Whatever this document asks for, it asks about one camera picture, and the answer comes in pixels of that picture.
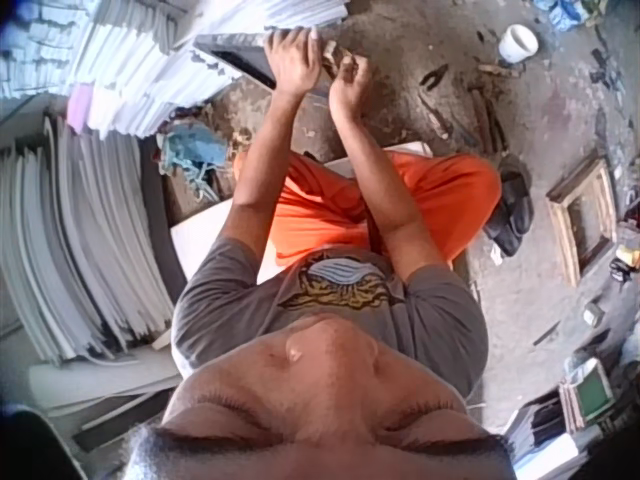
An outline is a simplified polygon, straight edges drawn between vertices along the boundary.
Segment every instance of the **finger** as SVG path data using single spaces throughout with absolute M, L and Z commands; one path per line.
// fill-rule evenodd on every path
M 309 33 L 311 32 L 311 30 L 309 30 L 308 28 L 305 28 L 304 30 L 302 30 L 302 32 L 300 32 L 300 35 L 298 35 L 298 38 L 296 39 L 296 48 L 298 50 L 300 50 L 300 53 L 302 54 L 302 60 L 304 61 L 305 65 L 310 65 L 309 63 L 309 55 L 308 55 L 308 47 L 307 44 L 309 43 Z
M 289 35 L 287 35 L 287 38 L 284 40 L 284 45 L 294 45 L 296 43 L 296 40 L 298 39 L 298 36 L 300 35 L 300 32 L 302 32 L 302 27 L 296 27 L 293 30 L 291 30 L 289 32 Z
M 309 43 L 307 44 L 307 58 L 309 65 L 318 65 L 322 62 L 322 52 L 320 50 L 320 32 L 313 27 L 309 32 Z
M 353 81 L 353 67 L 353 57 L 351 55 L 345 55 L 342 62 L 340 62 L 337 78 L 343 82 L 351 83 Z
M 354 81 L 356 83 L 367 83 L 371 78 L 371 67 L 369 66 L 369 59 L 354 55 L 354 60 L 358 65 L 358 71 L 355 74 Z
M 278 48 L 284 42 L 284 39 L 287 38 L 287 30 L 276 30 L 276 33 L 273 35 L 273 47 L 272 50 Z

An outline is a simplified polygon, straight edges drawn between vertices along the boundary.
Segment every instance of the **green object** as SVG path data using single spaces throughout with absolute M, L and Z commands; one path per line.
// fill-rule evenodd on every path
M 613 405 L 609 380 L 599 360 L 590 358 L 574 370 L 571 377 L 580 403 L 580 413 L 587 422 Z

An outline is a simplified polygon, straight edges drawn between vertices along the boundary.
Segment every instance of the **grey t-shirt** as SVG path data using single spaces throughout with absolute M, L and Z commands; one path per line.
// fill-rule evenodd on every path
M 370 251 L 332 246 L 256 285 L 249 247 L 218 239 L 182 293 L 173 357 L 184 377 L 208 361 L 303 315 L 333 312 L 417 360 L 467 397 L 487 362 L 482 312 L 460 278 L 430 265 L 408 282 Z

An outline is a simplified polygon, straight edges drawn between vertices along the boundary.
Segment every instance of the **t-shirt graphic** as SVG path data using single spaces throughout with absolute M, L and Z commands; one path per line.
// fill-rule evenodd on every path
M 394 297 L 384 274 L 370 263 L 354 258 L 311 256 L 298 272 L 300 291 L 278 305 L 297 310 L 311 305 L 331 305 L 354 310 L 403 302 Z

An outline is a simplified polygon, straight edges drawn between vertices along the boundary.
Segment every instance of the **eyebrow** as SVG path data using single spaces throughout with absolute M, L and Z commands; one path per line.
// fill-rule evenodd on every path
M 163 427 L 151 427 L 145 430 L 139 445 L 153 456 L 158 454 L 188 456 L 247 454 L 269 450 L 283 444 L 281 440 L 261 441 L 242 437 L 194 437 L 179 434 Z M 498 455 L 505 461 L 510 461 L 511 459 L 511 447 L 502 435 L 488 435 L 481 438 L 456 441 L 415 441 L 402 447 L 390 448 L 434 457 Z

